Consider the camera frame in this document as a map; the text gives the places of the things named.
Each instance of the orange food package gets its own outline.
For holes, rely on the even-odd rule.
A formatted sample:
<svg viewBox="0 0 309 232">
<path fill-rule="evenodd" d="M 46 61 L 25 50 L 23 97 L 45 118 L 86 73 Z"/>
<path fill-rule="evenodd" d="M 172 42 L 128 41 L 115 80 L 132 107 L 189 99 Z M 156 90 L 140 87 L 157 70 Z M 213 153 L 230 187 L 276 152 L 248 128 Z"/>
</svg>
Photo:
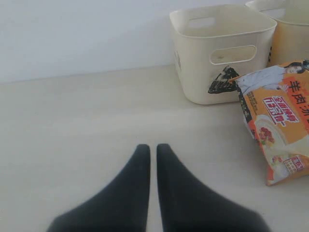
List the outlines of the orange food package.
<svg viewBox="0 0 309 232">
<path fill-rule="evenodd" d="M 309 174 L 309 61 L 235 81 L 248 128 L 268 162 L 267 185 Z"/>
</svg>

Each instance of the cream plastic basket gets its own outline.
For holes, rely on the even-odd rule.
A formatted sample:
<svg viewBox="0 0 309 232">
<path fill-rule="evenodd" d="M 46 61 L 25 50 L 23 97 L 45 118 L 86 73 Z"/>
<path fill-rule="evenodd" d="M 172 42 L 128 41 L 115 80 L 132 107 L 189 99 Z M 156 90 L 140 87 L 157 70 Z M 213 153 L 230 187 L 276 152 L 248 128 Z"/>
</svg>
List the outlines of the cream plastic basket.
<svg viewBox="0 0 309 232">
<path fill-rule="evenodd" d="M 309 0 L 254 0 L 246 6 L 278 22 L 269 66 L 309 59 Z"/>
<path fill-rule="evenodd" d="M 227 79 L 266 67 L 277 25 L 243 5 L 174 11 L 170 20 L 184 94 L 199 104 L 238 101 Z"/>
</svg>

